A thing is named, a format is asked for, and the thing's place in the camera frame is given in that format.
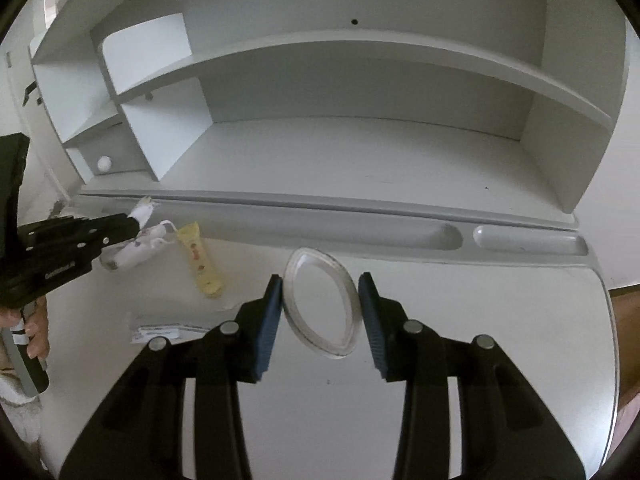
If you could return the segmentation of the person left hand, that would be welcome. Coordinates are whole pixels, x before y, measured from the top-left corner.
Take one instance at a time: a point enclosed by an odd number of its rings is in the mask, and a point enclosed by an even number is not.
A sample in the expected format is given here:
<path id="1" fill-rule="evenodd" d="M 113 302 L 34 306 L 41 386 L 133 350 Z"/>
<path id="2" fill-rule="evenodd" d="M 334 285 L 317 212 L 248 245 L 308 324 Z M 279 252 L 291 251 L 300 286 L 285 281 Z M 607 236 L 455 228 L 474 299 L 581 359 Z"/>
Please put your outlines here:
<path id="1" fill-rule="evenodd" d="M 5 306 L 0 308 L 2 328 L 11 328 L 21 321 L 20 312 Z M 27 353 L 32 359 L 47 359 L 50 352 L 49 320 L 47 297 L 35 301 L 35 310 L 25 322 L 25 332 L 29 338 Z"/>

